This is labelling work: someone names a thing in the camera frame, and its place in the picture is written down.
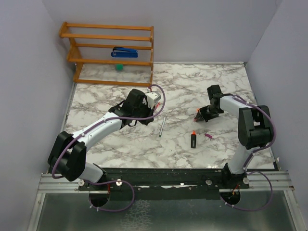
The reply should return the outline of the white green-tipped pen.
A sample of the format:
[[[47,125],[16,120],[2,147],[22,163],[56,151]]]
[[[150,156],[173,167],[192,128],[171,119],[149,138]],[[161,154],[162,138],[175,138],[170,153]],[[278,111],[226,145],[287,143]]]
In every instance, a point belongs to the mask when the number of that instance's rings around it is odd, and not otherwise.
[[[162,136],[164,125],[165,125],[165,122],[166,122],[166,118],[167,118],[167,116],[164,116],[160,131],[159,131],[159,137]]]

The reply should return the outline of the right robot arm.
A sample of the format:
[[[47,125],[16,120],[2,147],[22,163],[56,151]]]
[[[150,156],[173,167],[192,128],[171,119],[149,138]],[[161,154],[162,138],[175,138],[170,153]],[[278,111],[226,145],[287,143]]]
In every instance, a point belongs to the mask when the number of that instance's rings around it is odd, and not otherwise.
[[[224,167],[221,183],[232,188],[239,181],[237,175],[246,173],[253,156],[273,145],[276,128],[266,105],[254,105],[237,95],[224,94],[219,85],[207,88],[210,104],[197,110],[194,121],[208,122],[228,112],[238,119],[237,135],[239,146],[232,159]]]

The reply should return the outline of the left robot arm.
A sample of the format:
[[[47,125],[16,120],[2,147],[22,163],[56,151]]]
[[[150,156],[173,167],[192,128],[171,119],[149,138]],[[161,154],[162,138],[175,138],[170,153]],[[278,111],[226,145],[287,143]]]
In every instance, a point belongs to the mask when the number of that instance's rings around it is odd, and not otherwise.
[[[127,98],[111,107],[97,122],[73,133],[62,131],[58,134],[48,164],[54,179],[66,178],[68,181],[81,179],[101,190],[106,185],[104,171],[96,164],[86,161],[87,152],[96,143],[111,133],[131,126],[131,122],[148,125],[154,120],[158,101],[165,98],[157,91],[144,93],[132,89]]]

